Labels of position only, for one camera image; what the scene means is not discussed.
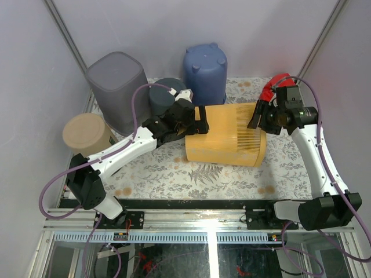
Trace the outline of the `yellow mesh waste basket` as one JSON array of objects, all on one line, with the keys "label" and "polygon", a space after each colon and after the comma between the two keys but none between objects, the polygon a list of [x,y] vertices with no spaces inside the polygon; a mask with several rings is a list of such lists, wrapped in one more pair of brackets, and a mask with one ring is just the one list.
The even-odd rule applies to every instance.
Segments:
[{"label": "yellow mesh waste basket", "polygon": [[206,106],[209,131],[185,137],[191,162],[260,167],[265,157],[267,136],[261,129],[249,129],[255,103]]}]

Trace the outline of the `blue plastic bucket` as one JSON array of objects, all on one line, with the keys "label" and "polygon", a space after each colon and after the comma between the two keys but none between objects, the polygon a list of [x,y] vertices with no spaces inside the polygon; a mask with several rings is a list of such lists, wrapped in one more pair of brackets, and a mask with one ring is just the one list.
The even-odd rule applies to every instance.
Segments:
[{"label": "blue plastic bucket", "polygon": [[192,102],[196,106],[225,103],[227,68],[227,57],[215,42],[186,49],[183,82],[192,90]]}]

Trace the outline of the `grey mesh waste basket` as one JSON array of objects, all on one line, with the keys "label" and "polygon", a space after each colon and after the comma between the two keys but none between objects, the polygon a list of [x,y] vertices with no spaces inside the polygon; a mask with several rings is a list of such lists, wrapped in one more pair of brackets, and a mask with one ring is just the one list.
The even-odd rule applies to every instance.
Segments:
[{"label": "grey mesh waste basket", "polygon": [[85,78],[109,127],[122,136],[132,134],[132,96],[148,83],[143,66],[124,52],[112,52],[92,64]]}]

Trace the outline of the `beige bin with black rim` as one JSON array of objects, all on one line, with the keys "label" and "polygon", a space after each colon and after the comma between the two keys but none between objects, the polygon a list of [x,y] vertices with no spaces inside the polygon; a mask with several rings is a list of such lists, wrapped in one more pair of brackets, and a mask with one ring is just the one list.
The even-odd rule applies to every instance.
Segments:
[{"label": "beige bin with black rim", "polygon": [[74,155],[81,153],[84,157],[101,152],[118,142],[104,119],[93,113],[73,117],[64,126],[62,136]]}]

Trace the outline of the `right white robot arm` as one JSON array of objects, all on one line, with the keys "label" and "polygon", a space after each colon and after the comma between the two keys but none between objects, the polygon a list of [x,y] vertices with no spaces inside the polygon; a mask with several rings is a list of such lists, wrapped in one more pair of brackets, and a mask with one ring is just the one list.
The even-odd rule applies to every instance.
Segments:
[{"label": "right white robot arm", "polygon": [[312,199],[276,201],[264,214],[265,224],[278,228],[285,220],[300,223],[307,231],[346,226],[362,199],[351,193],[341,179],[328,151],[319,113],[305,107],[297,85],[275,87],[276,104],[259,99],[248,124],[279,135],[285,129],[298,147],[310,179]]}]

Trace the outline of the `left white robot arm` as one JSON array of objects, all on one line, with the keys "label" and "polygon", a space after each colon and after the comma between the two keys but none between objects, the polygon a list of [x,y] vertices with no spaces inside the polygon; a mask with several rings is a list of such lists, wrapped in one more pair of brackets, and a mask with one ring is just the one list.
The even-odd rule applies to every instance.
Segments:
[{"label": "left white robot arm", "polygon": [[130,227],[126,208],[106,193],[103,181],[124,165],[163,144],[194,134],[206,134],[209,125],[204,106],[196,107],[179,99],[161,116],[153,116],[128,138],[89,157],[82,154],[71,159],[66,184],[84,210],[95,210],[113,228]]}]

